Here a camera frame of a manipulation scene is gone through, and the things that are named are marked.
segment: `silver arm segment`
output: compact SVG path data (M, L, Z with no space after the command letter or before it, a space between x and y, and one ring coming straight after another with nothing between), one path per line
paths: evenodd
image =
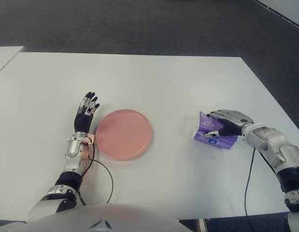
M242 135L243 141L255 147L280 181L284 202L291 213L284 219L286 231L299 232L299 147L290 143L274 128L254 123L247 115L233 110L213 111L208 116L225 127L210 131L204 137Z
M299 147L274 128L251 124L243 128L243 140L255 147L277 175L290 211L299 211Z

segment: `white table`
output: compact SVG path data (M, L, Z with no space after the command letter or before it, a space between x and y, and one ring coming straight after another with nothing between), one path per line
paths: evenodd
M140 157L97 151L114 176L112 203L137 204L174 218L243 216L252 148L229 150L192 139L199 110L237 109L299 145L299 130L241 58L19 53L0 72L0 219L25 220L61 173L80 100L99 96L91 132L108 113L143 113L153 140ZM110 179L93 164L81 192L104 203ZM256 154L247 195L251 214L288 211L270 168Z
M0 47L0 70L4 68L17 53L21 52L24 47L12 46L12 47Z

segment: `robot forearm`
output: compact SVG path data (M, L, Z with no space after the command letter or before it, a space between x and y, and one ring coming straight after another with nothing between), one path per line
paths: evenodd
M299 211L299 147L274 128L251 124L242 131L243 140L255 147L278 177L290 211Z
M82 100L75 117L75 133L68 140L65 152L66 163L55 185L33 207L28 221L71 209L76 206L76 194L83 176L90 165L89 156L93 154L93 134L88 134L93 114L99 107L95 93L89 92Z

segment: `robot finger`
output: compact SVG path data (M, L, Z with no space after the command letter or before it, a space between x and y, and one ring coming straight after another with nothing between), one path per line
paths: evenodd
M96 109L100 106L100 104L96 104L96 101L92 101L88 108L86 109L86 112L85 114L88 115L88 116L91 116L95 113Z
M212 138L212 137L217 137L217 136L220 136L218 130L209 131L209 132L203 134L203 137L205 137L205 138Z
M77 113L83 113L85 111L85 105L86 105L86 101L88 100L88 97L91 95L91 92L88 92L85 97L82 99L81 103L80 103L80 107L78 108Z
M95 96L94 92L89 92L88 93L87 99L86 99L85 104L84 104L85 109L89 107L90 101L93 98L93 96Z

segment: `logo on tissue pack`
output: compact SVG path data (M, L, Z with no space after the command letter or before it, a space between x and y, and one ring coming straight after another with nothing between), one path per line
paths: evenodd
M209 143L210 143L210 144L215 144L215 143L217 143L217 141L210 139L210 140L209 140Z

